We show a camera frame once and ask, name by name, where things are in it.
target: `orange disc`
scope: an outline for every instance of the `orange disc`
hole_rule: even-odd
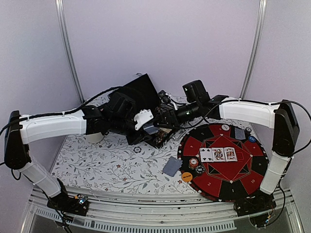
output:
[[[190,172],[184,172],[182,175],[181,175],[181,179],[184,181],[184,182],[190,182],[192,180],[192,174]]]

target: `stack of cards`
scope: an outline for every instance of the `stack of cards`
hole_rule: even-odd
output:
[[[201,162],[231,162],[237,161],[233,147],[225,148],[200,148]]]

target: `white wall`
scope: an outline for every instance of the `white wall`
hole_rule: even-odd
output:
[[[311,111],[311,1],[268,1],[258,56],[247,99],[295,100]],[[310,139],[307,115],[295,108],[300,124],[296,148]],[[256,127],[266,148],[272,132]],[[290,186],[306,232],[311,229],[311,148],[297,154],[285,182]]]
[[[258,7],[259,0],[64,1],[85,97],[137,72],[158,91],[184,95],[182,85],[201,79],[211,96],[238,97]]]
[[[78,105],[65,57],[54,1],[1,1],[0,125],[13,110],[22,114],[62,111]],[[61,138],[30,144],[30,153],[52,165]],[[0,137],[3,161],[4,135]],[[0,167],[0,232],[17,233],[32,185]]]

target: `vent grille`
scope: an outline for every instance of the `vent grille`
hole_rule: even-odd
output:
[[[61,222],[60,216],[52,210],[37,207],[36,214],[51,220]],[[217,233],[236,229],[233,220],[197,226],[149,227],[112,224],[96,220],[82,219],[82,217],[78,217],[77,219],[75,217],[75,220],[72,223],[68,222],[68,224],[106,233]]]

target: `red and black mat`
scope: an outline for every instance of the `red and black mat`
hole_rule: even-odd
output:
[[[245,139],[238,140],[235,136],[238,127],[222,126],[202,125],[182,139],[178,149],[178,158],[183,161],[180,171],[192,174],[191,187],[204,197],[234,201],[251,196],[259,189],[268,167],[268,157],[262,145],[250,136],[250,128],[244,131]],[[235,149],[237,162],[201,162],[200,148],[225,147]],[[190,168],[192,158],[198,160],[201,170]]]

